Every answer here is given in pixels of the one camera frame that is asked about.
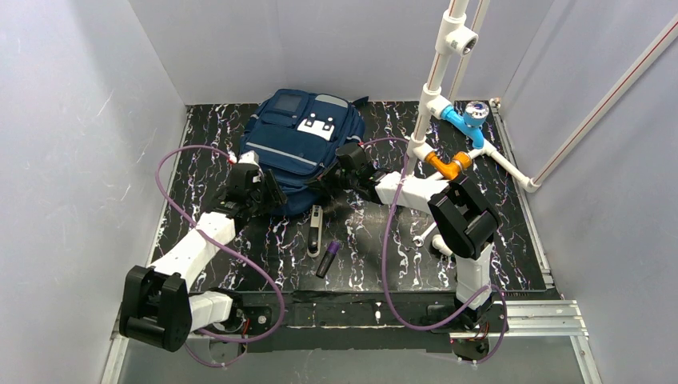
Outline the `navy blue student backpack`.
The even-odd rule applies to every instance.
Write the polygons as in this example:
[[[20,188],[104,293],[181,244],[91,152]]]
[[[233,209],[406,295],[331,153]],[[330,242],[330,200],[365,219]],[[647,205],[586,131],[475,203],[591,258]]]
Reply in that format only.
[[[286,204],[272,210],[273,216],[299,215],[316,203],[321,195],[306,182],[335,162],[337,148],[362,141],[365,121],[359,108],[368,101],[367,96],[351,102],[280,89],[259,105],[245,125],[239,150],[254,151],[286,195]]]

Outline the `purple black marker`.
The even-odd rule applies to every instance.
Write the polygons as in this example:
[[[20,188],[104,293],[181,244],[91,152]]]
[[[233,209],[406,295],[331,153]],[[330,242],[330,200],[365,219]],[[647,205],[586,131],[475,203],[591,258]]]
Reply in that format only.
[[[325,278],[340,248],[341,243],[338,241],[332,241],[327,246],[315,273],[318,278]]]

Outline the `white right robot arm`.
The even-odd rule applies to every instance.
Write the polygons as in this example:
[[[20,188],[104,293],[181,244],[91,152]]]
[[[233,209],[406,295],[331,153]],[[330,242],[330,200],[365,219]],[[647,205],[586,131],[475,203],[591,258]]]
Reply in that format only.
[[[463,174],[433,180],[376,168],[356,143],[339,147],[336,154],[337,160],[307,186],[327,195],[353,190],[366,201],[389,206],[390,214],[398,206],[430,214],[455,258],[456,310],[428,328],[456,319],[468,328],[482,322],[492,305],[490,259],[500,219],[477,185]]]

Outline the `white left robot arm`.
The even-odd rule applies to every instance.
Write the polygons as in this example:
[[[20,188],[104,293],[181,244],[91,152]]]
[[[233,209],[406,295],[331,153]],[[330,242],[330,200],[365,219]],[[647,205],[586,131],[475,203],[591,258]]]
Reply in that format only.
[[[190,333],[235,320],[234,294],[225,290],[191,294],[189,289],[251,218],[268,214],[286,201],[272,170],[252,163],[235,164],[195,227],[168,254],[150,266],[134,266],[128,272],[120,334],[174,352]]]

